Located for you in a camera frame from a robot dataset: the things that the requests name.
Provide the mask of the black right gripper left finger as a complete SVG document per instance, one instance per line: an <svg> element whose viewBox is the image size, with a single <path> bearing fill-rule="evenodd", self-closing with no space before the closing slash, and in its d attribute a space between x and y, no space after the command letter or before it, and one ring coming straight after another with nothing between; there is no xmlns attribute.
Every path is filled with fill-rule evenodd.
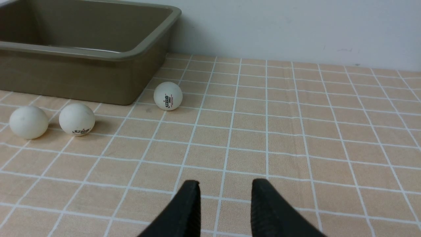
<svg viewBox="0 0 421 237"><path fill-rule="evenodd" d="M165 209L139 237L199 237L201 192L199 182L187 180Z"/></svg>

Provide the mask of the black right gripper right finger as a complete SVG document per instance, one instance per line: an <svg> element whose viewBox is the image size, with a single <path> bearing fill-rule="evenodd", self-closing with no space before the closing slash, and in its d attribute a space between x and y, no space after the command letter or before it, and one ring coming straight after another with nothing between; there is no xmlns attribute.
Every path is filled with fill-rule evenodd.
<svg viewBox="0 0 421 237"><path fill-rule="evenodd" d="M253 237L324 237L267 179L254 179L251 191Z"/></svg>

